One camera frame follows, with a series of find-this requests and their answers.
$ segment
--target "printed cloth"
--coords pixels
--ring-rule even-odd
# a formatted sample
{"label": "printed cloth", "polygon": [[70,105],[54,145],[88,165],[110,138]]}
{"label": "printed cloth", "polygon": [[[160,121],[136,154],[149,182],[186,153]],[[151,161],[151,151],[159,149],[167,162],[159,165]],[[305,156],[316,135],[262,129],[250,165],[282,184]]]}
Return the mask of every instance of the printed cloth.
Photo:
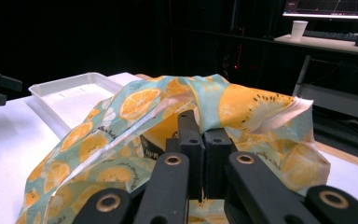
{"label": "printed cloth", "polygon": [[[193,110],[200,133],[225,128],[284,185],[304,194],[325,184],[330,163],[313,139],[312,101],[209,77],[133,81],[98,103],[29,175],[17,223],[72,223],[99,190],[132,192],[151,176],[177,115]],[[190,201],[189,223],[227,223],[221,200]]]}

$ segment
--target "computer monitor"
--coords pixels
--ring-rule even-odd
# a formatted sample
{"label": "computer monitor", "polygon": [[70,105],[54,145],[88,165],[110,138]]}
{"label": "computer monitor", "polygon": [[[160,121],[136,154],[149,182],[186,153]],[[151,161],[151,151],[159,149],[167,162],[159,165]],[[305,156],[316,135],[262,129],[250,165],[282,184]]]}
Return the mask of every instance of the computer monitor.
{"label": "computer monitor", "polygon": [[358,0],[286,0],[287,18],[358,21]]}

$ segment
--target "white tray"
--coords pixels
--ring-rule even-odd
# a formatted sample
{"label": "white tray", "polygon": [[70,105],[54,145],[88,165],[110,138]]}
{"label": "white tray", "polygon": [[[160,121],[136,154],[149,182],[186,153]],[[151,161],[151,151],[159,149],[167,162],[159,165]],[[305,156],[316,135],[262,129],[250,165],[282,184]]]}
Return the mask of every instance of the white tray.
{"label": "white tray", "polygon": [[28,90],[35,101],[69,132],[86,118],[101,100],[121,90],[122,86],[99,73],[87,73],[42,84]]}

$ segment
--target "white cup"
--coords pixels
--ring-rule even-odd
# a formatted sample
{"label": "white cup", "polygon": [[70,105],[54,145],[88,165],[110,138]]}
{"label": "white cup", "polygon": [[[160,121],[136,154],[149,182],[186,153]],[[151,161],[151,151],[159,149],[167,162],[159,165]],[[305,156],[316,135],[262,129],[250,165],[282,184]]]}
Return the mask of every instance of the white cup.
{"label": "white cup", "polygon": [[305,28],[307,27],[307,21],[293,21],[292,27],[292,41],[299,42],[301,40],[301,36],[304,34]]}

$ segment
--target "white table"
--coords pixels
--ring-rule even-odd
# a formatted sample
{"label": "white table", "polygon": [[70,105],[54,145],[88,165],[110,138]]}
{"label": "white table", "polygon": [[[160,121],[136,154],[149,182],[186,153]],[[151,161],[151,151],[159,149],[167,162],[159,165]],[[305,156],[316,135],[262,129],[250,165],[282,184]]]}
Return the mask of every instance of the white table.
{"label": "white table", "polygon": [[[138,79],[130,74],[110,78],[123,86]],[[43,117],[40,108],[32,97],[0,106],[0,223],[15,222],[21,210],[26,178],[65,135],[54,120]],[[324,155],[332,163],[327,184],[344,189],[358,199],[358,166]]]}
{"label": "white table", "polygon": [[[358,53],[358,47],[354,46],[354,42],[351,41],[313,38],[307,36],[302,36],[300,41],[293,41],[291,40],[290,35],[277,37],[274,41],[291,43],[299,46],[322,48],[326,50],[332,49]],[[304,82],[310,60],[311,55],[307,55],[298,76],[293,95],[313,100],[313,103],[317,106],[358,118],[358,95],[318,87]]]}

